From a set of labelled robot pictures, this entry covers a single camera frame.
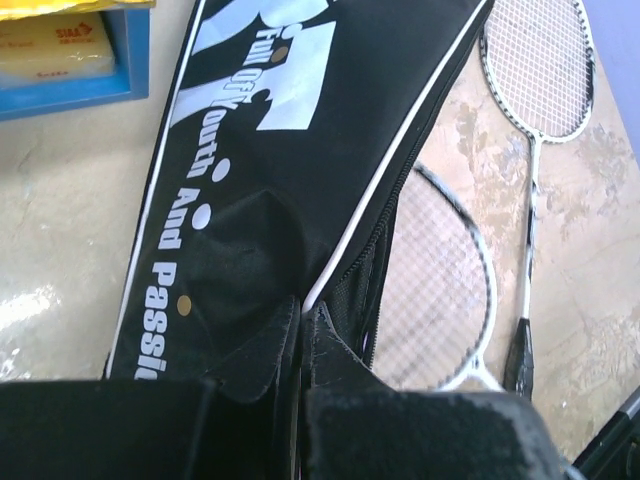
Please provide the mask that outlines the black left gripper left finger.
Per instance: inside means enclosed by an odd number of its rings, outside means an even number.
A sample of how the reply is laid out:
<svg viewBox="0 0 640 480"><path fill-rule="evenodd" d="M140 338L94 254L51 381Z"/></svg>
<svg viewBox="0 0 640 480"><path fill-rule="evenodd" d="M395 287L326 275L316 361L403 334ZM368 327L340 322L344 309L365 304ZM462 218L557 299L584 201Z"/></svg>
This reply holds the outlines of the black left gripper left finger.
<svg viewBox="0 0 640 480"><path fill-rule="evenodd" d="M5 479L296 479L301 308L188 380L1 386Z"/></svg>

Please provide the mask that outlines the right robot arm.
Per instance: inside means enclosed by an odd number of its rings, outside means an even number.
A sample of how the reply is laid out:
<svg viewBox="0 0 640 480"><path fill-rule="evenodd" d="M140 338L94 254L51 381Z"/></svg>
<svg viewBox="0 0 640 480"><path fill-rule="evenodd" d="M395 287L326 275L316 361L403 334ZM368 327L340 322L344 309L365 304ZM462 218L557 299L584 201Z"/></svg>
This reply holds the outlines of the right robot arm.
<svg viewBox="0 0 640 480"><path fill-rule="evenodd" d="M639 388L573 462L586 479L639 480Z"/></svg>

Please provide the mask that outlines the black racket cover bag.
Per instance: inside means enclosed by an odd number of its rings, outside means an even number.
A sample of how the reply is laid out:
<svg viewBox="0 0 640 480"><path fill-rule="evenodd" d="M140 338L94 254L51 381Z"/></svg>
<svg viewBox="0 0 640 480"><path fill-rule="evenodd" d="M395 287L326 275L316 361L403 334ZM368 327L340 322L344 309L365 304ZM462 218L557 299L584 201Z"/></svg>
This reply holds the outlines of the black racket cover bag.
<svg viewBox="0 0 640 480"><path fill-rule="evenodd" d="M280 306L373 356L398 197L489 1L198 1L109 379L213 371Z"/></svg>

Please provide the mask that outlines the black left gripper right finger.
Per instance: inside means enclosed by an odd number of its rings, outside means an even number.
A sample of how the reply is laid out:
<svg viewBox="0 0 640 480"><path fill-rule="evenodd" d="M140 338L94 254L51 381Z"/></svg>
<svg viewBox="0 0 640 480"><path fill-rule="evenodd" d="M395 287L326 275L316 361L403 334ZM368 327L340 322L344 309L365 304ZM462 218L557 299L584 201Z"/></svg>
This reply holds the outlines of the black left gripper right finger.
<svg viewBox="0 0 640 480"><path fill-rule="evenodd" d="M495 392L395 391L336 333L305 316L306 479L580 479L532 405Z"/></svg>

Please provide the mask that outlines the black shaft badminton racket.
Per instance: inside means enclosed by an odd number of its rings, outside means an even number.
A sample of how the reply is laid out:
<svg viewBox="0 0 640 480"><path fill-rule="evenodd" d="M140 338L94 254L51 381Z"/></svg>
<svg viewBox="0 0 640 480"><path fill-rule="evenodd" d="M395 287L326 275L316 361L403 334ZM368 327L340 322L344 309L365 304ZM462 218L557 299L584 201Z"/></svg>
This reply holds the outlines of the black shaft badminton racket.
<svg viewBox="0 0 640 480"><path fill-rule="evenodd" d="M399 196L373 372L398 390L449 391L470 378L501 390L483 360L496 308L479 228L453 191L415 164Z"/></svg>

